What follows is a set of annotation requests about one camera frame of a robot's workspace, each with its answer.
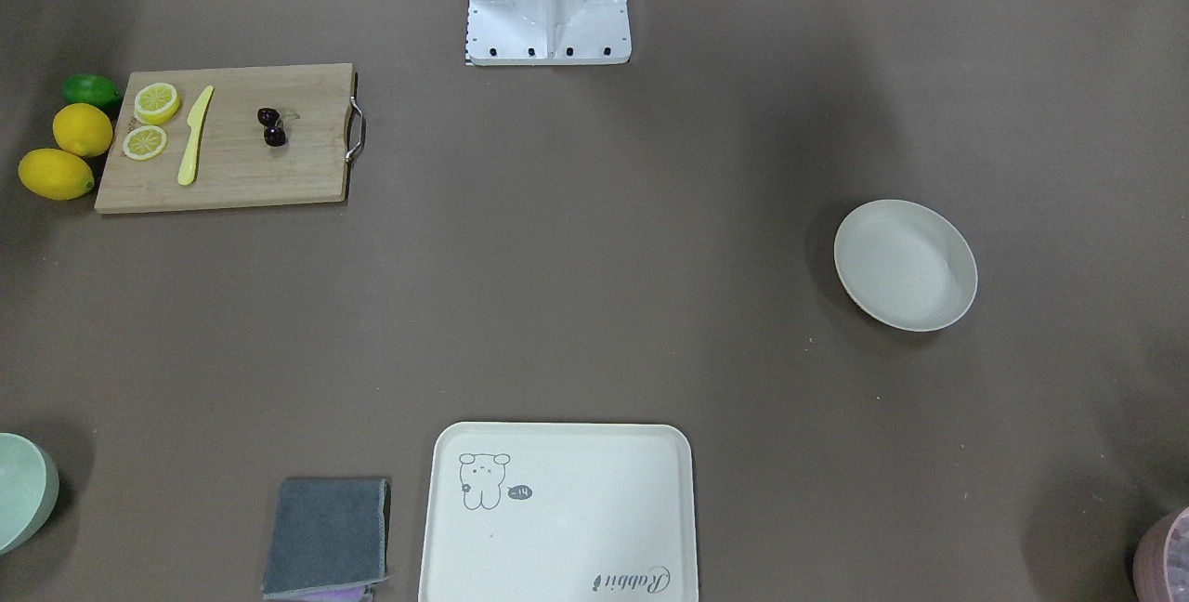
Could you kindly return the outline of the yellow lemon outer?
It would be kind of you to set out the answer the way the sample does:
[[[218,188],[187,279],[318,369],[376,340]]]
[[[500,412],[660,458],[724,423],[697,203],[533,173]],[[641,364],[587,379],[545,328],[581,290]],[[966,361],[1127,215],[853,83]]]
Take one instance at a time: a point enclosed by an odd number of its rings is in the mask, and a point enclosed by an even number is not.
[[[67,150],[30,150],[19,162],[19,178],[29,192],[54,201],[89,194],[95,187],[92,167]]]

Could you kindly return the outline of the yellow lemon near lime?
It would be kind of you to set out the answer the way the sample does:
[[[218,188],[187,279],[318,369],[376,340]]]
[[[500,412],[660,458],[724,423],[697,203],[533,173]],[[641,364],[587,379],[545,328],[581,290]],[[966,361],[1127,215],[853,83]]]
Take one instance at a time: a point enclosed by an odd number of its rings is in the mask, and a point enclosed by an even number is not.
[[[113,142],[113,124],[93,104],[68,104],[56,112],[52,134],[57,146],[84,159],[102,156]]]

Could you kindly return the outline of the cream rabbit tray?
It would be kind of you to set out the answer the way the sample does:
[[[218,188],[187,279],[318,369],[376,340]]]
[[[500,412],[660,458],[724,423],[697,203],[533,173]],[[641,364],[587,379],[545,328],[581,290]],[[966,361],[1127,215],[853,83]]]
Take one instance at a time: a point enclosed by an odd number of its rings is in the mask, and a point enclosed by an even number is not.
[[[697,601],[696,460],[672,425],[454,424],[421,601]]]

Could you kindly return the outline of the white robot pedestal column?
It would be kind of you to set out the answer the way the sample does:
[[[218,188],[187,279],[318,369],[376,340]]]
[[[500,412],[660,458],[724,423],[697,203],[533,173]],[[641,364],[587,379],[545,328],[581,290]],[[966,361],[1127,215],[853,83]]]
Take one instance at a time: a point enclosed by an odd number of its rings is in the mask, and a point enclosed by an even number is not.
[[[631,58],[628,0],[468,0],[470,65],[617,65]]]

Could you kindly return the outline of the wooden cutting board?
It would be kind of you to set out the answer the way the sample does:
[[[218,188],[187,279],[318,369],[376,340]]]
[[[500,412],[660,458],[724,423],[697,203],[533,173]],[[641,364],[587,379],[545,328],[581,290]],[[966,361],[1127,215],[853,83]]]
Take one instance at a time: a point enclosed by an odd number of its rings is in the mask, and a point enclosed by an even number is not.
[[[133,98],[146,84],[166,82],[181,95],[165,123],[165,153],[137,162],[122,156],[124,137],[136,128]],[[206,84],[214,86],[201,142],[197,177],[178,186],[176,175],[189,128],[187,117]],[[361,151],[354,128],[364,128],[351,63],[243,65],[243,68],[131,73],[114,127],[113,145],[97,181],[95,211],[117,214],[213,211],[258,205],[342,203],[351,163]],[[288,145],[268,148],[256,120],[262,107],[292,108]]]

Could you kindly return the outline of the dark red cherry pair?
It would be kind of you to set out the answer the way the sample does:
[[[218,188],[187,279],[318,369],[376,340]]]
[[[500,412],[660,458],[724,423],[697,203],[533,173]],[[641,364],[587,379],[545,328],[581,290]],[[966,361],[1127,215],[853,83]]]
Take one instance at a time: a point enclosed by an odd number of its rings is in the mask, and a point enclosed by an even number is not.
[[[263,126],[263,139],[268,148],[288,145],[287,124],[301,119],[292,108],[262,107],[256,111],[256,120]]]

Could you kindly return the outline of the pink bowl with ice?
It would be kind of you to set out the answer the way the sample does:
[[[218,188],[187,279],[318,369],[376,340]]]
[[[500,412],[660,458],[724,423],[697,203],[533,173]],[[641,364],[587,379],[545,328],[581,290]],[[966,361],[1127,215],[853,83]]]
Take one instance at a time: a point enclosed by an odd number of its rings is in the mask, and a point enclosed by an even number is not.
[[[1138,601],[1188,601],[1188,509],[1171,512],[1150,527],[1132,565]]]

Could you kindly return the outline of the cream round plate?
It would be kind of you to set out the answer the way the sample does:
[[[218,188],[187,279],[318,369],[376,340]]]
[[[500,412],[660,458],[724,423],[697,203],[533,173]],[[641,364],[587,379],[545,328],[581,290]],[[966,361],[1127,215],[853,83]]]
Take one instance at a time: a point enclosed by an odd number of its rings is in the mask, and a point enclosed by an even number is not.
[[[979,293],[965,237],[921,203],[861,203],[839,224],[835,270],[850,300],[889,327],[932,333],[960,321]]]

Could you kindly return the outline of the lemon slice upper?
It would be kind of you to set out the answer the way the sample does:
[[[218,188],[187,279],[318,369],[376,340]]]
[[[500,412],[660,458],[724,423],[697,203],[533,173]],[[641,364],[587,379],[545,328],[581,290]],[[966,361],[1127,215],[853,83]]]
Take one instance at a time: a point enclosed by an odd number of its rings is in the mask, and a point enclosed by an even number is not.
[[[162,126],[176,115],[180,107],[181,95],[174,84],[150,83],[133,98],[133,118],[145,126]]]

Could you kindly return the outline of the green lime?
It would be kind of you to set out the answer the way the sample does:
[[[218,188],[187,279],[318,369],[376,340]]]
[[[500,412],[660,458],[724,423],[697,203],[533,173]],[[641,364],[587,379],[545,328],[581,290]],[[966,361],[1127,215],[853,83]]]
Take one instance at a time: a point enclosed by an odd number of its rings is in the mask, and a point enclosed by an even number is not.
[[[59,84],[59,93],[67,104],[89,104],[101,111],[118,108],[122,104],[122,89],[102,74],[77,73]]]

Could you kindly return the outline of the grey folded cloth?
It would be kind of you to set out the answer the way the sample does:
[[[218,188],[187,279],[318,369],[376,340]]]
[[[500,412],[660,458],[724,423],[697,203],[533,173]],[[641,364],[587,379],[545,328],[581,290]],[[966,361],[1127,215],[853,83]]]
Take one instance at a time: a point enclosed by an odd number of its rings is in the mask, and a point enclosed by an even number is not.
[[[371,601],[386,578],[384,477],[290,477],[279,485],[265,601]]]

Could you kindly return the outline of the mint green bowl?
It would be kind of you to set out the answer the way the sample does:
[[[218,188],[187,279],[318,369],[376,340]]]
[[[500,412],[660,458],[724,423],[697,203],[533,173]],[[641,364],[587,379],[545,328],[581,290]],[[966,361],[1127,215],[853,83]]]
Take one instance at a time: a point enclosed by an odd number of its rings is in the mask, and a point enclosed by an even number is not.
[[[1,434],[1,553],[23,546],[54,512],[59,471],[42,446],[20,434]]]

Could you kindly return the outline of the yellow plastic knife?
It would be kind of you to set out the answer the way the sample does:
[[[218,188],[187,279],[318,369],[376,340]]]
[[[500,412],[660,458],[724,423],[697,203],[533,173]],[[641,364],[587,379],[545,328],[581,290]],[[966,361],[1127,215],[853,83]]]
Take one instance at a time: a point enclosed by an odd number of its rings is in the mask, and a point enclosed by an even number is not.
[[[201,142],[203,142],[205,115],[207,115],[213,94],[214,86],[206,84],[205,89],[199,94],[199,98],[196,98],[194,104],[191,104],[191,108],[187,117],[189,134],[176,175],[176,183],[178,186],[191,186],[197,177],[199,153]]]

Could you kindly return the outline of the lemon slice lower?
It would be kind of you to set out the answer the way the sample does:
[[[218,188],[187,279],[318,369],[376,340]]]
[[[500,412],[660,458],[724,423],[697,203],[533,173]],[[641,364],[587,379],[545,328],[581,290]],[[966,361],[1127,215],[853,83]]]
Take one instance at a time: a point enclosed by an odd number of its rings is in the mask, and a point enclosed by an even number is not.
[[[161,126],[138,126],[131,128],[122,142],[122,156],[137,162],[153,159],[165,153],[169,137]]]

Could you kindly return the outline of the lemon slice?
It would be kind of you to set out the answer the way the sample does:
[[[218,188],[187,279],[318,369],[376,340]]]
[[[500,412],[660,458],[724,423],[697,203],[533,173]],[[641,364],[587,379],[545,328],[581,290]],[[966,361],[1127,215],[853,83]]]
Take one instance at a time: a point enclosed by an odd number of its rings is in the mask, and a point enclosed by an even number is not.
[[[180,107],[181,95],[174,84],[150,83],[133,98],[133,118],[145,126],[162,126],[176,115]]]
[[[122,142],[122,156],[137,162],[153,159],[165,153],[169,137],[161,126],[138,126],[131,128]]]

